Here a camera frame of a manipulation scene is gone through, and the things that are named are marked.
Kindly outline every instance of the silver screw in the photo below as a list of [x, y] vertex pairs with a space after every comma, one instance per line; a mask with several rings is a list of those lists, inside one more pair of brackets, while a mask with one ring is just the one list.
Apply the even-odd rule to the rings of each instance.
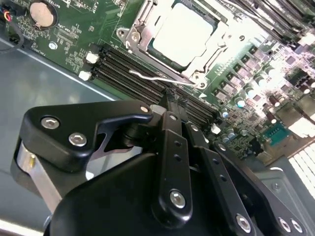
[[145, 112], [145, 113], [149, 112], [148, 108], [146, 108], [146, 107], [140, 107], [140, 109], [141, 109], [143, 112]]
[[50, 43], [48, 44], [48, 47], [49, 47], [51, 50], [56, 50], [56, 49], [58, 48], [58, 45], [57, 45], [57, 43], [55, 43], [55, 42], [50, 42]]
[[170, 115], [169, 117], [171, 117], [171, 119], [173, 119], [173, 120], [177, 120], [177, 118], [173, 115]]
[[138, 42], [140, 40], [141, 35], [138, 32], [133, 32], [131, 34], [131, 38], [134, 42]]
[[125, 32], [123, 32], [122, 30], [119, 30], [119, 31], [118, 31], [118, 35], [119, 35], [120, 37], [124, 37]]
[[249, 234], [251, 232], [252, 230], [251, 225], [244, 216], [236, 214], [236, 221], [237, 224], [241, 227], [241, 229], [244, 230], [246, 233]]
[[40, 123], [46, 129], [57, 129], [60, 125], [59, 121], [53, 117], [45, 117]]
[[80, 133], [73, 133], [69, 136], [69, 142], [77, 147], [83, 147], [87, 144], [87, 138]]
[[218, 144], [218, 146], [222, 151], [226, 151], [226, 148], [223, 144]]
[[293, 219], [291, 219], [292, 225], [294, 226], [294, 228], [299, 232], [299, 233], [303, 233], [302, 227]]
[[172, 191], [170, 194], [170, 199], [172, 204], [174, 204], [174, 206], [176, 206], [177, 208], [182, 209], [186, 205], [186, 200], [184, 196], [178, 191]]
[[280, 217], [279, 217], [278, 219], [279, 219], [279, 221], [280, 221], [280, 224], [281, 224], [282, 228], [284, 228], [285, 231], [287, 231], [288, 233], [290, 233], [290, 232], [291, 232], [291, 228], [290, 228], [290, 226], [286, 223], [286, 221], [283, 220], [283, 219], [280, 218]]
[[195, 126], [194, 124], [193, 124], [193, 125], [191, 125], [191, 128], [192, 128], [194, 131], [198, 131], [197, 126]]

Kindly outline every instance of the black mechanical clamp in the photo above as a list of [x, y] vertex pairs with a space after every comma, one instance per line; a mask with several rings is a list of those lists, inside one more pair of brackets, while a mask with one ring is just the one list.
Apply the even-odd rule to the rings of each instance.
[[[87, 163], [141, 154], [87, 181]], [[306, 236], [303, 224], [224, 144], [207, 143], [170, 91], [141, 101], [26, 112], [11, 166], [53, 213], [52, 236]]]

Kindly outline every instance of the cable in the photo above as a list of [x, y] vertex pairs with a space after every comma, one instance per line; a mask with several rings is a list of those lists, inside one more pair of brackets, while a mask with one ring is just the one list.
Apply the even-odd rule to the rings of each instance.
[[18, 50], [19, 48], [21, 48], [24, 44], [23, 33], [22, 33], [21, 29], [19, 28], [19, 26], [12, 21], [12, 18], [10, 16], [10, 12], [4, 11], [3, 15], [4, 15], [4, 18], [6, 19], [7, 23], [9, 24], [9, 26], [11, 26], [13, 28], [14, 32], [16, 32], [16, 34], [19, 36], [20, 41], [18, 42], [18, 44], [14, 45], [14, 47], [12, 47], [12, 48], [0, 50], [0, 54], [6, 54], [6, 53], [14, 52], [14, 51]]
[[169, 80], [169, 79], [165, 79], [165, 78], [161, 78], [161, 77], [148, 77], [148, 76], [141, 75], [139, 72], [134, 71], [134, 70], [129, 70], [129, 73], [137, 75], [139, 78], [144, 79], [144, 80], [160, 80], [160, 81], [170, 82], [173, 84], [186, 85], [186, 86], [191, 86], [191, 87], [198, 86], [196, 84], [188, 84], [188, 83], [175, 81], [175, 80]]

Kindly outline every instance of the wire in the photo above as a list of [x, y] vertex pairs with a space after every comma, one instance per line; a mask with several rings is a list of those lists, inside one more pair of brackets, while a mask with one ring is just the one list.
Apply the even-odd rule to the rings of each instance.
[[189, 84], [189, 83], [184, 83], [184, 82], [180, 82], [180, 81], [176, 81], [176, 80], [169, 80], [169, 79], [165, 79], [165, 78], [161, 78], [161, 77], [148, 77], [148, 76], [141, 75], [139, 72], [134, 71], [134, 70], [129, 70], [129, 73], [137, 75], [139, 78], [144, 79], [144, 80], [160, 80], [160, 81], [170, 82], [173, 84], [186, 85], [186, 86], [191, 86], [191, 87], [198, 86], [196, 84]]
[[8, 12], [8, 11], [6, 11], [6, 12], [4, 12], [4, 18], [7, 20], [7, 21], [12, 21], [12, 19], [11, 19], [11, 16], [10, 16], [10, 12]]
[[261, 22], [262, 24], [264, 24], [268, 29], [270, 30], [273, 30], [274, 27], [269, 24], [267, 21], [265, 21], [264, 19], [250, 13], [249, 11], [245, 10], [244, 8], [242, 8], [240, 5], [236, 4], [236, 3], [233, 3], [231, 2], [230, 0], [222, 0], [224, 2], [226, 2], [227, 4], [231, 5], [231, 6], [234, 6], [235, 8], [239, 9], [241, 12], [243, 12], [245, 15], [249, 16], [250, 18], [252, 19], [256, 19], [258, 20], [259, 22]]
[[16, 32], [16, 34], [19, 36], [20, 41], [16, 45], [14, 45], [14, 47], [12, 47], [12, 48], [0, 50], [0, 54], [6, 54], [6, 53], [14, 52], [14, 51], [18, 50], [19, 48], [21, 48], [24, 44], [23, 33], [22, 33], [21, 29], [19, 28], [19, 26], [12, 21], [12, 18], [10, 16], [10, 12], [5, 11], [3, 15], [4, 15], [4, 18], [7, 20], [7, 23], [9, 24], [9, 26], [11, 26], [13, 28], [14, 32]]

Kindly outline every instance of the motherboard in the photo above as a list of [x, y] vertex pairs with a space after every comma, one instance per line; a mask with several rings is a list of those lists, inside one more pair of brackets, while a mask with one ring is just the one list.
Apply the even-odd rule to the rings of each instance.
[[313, 0], [9, 2], [30, 49], [121, 99], [174, 89], [240, 158], [269, 164], [315, 136]]

